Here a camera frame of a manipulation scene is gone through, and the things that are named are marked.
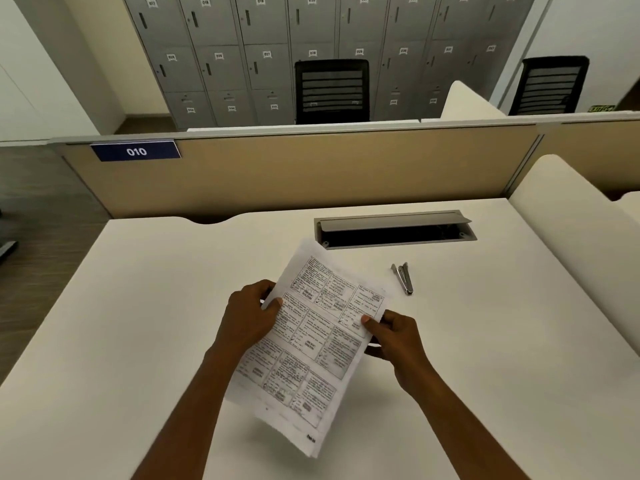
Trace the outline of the blue number sign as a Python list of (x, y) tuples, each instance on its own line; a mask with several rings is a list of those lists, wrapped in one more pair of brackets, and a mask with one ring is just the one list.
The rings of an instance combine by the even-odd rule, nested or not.
[(154, 161), (181, 158), (178, 146), (172, 139), (94, 143), (90, 145), (90, 148), (101, 162)]

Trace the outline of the silver metal stapler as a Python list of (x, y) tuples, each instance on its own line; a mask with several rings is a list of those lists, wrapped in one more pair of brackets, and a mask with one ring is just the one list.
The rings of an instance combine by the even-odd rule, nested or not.
[(408, 263), (405, 262), (404, 264), (400, 264), (400, 265), (392, 264), (390, 268), (392, 272), (396, 275), (405, 295), (407, 296), (413, 295), (414, 289), (413, 289), (413, 284), (410, 277)]

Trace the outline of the person's right hand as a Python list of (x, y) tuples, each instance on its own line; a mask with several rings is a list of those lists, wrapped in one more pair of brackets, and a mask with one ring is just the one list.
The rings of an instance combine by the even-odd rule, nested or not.
[(424, 382), (434, 373), (420, 338), (414, 318), (386, 310), (378, 321), (382, 337), (372, 337), (366, 355), (388, 361), (399, 385), (414, 399), (420, 396)]

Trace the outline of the printed white paper sheets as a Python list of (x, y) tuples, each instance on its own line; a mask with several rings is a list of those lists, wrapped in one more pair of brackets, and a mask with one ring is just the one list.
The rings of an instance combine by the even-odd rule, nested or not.
[(361, 318), (380, 321), (389, 293), (305, 239), (266, 302), (274, 298), (276, 322), (243, 355), (225, 399), (317, 458), (372, 337)]

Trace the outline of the beige desk partition panel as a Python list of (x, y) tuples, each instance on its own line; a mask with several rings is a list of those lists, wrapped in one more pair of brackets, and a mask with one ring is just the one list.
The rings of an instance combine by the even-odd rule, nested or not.
[(561, 123), (545, 131), (529, 161), (556, 155), (601, 192), (640, 191), (640, 115)]
[(54, 143), (112, 218), (194, 220), (247, 212), (496, 198), (535, 125), (177, 139), (180, 158), (102, 162)]

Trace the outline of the person's left hand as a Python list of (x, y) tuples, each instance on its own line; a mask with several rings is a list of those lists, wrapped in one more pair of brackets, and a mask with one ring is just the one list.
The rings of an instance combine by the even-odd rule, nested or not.
[(228, 354), (239, 358), (263, 339), (276, 322), (265, 318), (262, 312), (274, 299), (269, 295), (275, 286), (275, 282), (261, 280), (233, 292), (212, 348), (226, 350)]

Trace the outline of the person's right forearm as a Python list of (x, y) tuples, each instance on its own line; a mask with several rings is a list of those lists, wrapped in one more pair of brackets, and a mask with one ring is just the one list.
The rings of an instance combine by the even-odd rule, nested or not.
[(419, 405), (460, 480), (530, 480), (434, 369), (394, 369), (400, 386)]

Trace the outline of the black mesh office chair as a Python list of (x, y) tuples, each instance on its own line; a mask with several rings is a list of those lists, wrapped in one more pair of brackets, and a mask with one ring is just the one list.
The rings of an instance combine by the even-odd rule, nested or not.
[(365, 59), (297, 61), (297, 125), (368, 122), (371, 117), (369, 62)]
[(589, 68), (584, 55), (529, 57), (509, 116), (574, 113)]

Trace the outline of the white curved side divider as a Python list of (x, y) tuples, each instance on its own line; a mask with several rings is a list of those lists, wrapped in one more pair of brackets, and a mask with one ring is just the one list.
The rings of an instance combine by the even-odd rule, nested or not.
[(509, 202), (640, 356), (640, 191), (612, 201), (544, 155)]
[(442, 121), (497, 120), (507, 116), (489, 101), (478, 95), (462, 81), (455, 80), (447, 94)]

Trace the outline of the person's left forearm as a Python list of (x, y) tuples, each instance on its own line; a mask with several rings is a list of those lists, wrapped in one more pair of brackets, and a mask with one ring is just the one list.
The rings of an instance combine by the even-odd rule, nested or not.
[(215, 342), (131, 480), (202, 480), (230, 380), (248, 350)]

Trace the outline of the grey metal locker bank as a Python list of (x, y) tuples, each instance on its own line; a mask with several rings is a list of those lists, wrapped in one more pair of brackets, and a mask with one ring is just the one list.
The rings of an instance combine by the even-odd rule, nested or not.
[(176, 128), (276, 126), (355, 109), (296, 93), (295, 65), (363, 60), (370, 121), (441, 117), (459, 80), (489, 99), (535, 0), (124, 0)]

